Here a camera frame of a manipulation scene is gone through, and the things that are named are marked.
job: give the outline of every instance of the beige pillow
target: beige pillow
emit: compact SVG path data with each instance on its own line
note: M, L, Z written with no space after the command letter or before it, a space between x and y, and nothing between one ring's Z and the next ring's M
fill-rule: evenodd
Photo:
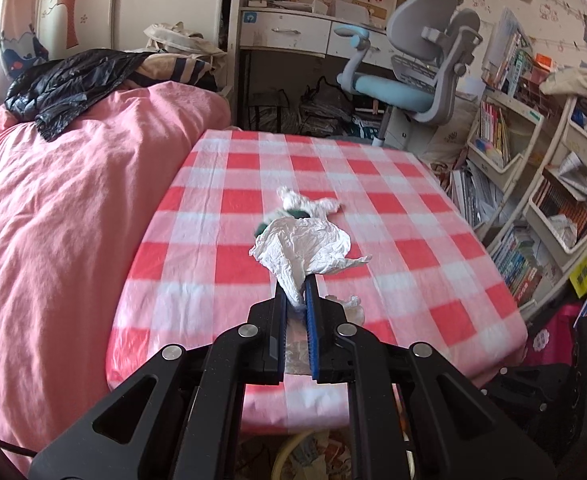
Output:
M547 95L579 95L587 98L587 68L568 68L551 74L540 85Z

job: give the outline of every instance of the silver bolt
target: silver bolt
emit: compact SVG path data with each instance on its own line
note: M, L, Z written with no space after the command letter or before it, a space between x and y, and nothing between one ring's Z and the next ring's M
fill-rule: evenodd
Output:
M351 337L355 335L357 331L358 329L355 327L355 325L352 325L351 323L343 323L342 325L339 325L339 327L337 328L337 332L344 337Z
M167 361L178 359L181 355L182 348L177 345L165 346L165 348L162 349L162 356L167 359Z
M429 357L433 353L433 349L427 343L418 343L414 345L413 352L416 357Z
M258 327L256 325L247 323L238 329L238 333L241 337L253 337L258 333Z

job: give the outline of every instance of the black cable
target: black cable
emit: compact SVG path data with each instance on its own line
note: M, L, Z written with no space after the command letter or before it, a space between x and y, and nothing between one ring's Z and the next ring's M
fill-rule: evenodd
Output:
M10 453L15 453L17 455L29 456L30 458L33 458L37 455L37 452L32 451L31 449L27 449L26 447L15 446L14 444L10 444L9 442L5 442L1 439L0 449L4 449L5 451L9 451Z

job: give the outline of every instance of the office chair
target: office chair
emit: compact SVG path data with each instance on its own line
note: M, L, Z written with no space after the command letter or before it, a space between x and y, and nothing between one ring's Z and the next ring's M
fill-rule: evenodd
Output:
M417 60L393 56L396 80L356 71L371 47L366 28L344 25L335 29L337 35L351 37L355 47L355 54L337 77L338 84L347 93L364 94L389 105L374 146L384 145L394 108L419 123L439 125L451 120L458 79L465 75L474 60L474 49L482 43L478 14L463 9L452 18L457 4L457 0L407 0L395 10L387 23L389 42Z

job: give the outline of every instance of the checkered tablecloth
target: checkered tablecloth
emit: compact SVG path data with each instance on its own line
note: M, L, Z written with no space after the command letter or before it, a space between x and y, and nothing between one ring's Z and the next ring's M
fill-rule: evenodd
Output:
M322 296L361 298L382 341L433 344L469 377L524 345L525 324L495 265L437 182L404 152L347 142L208 131L158 207L132 264L114 321L107 379L115 387L162 346L195 348L243 323L273 297L275 279L249 256L276 189L335 197L329 219L371 263L318 277ZM347 423L344 384L285 376L248 386L247 430Z

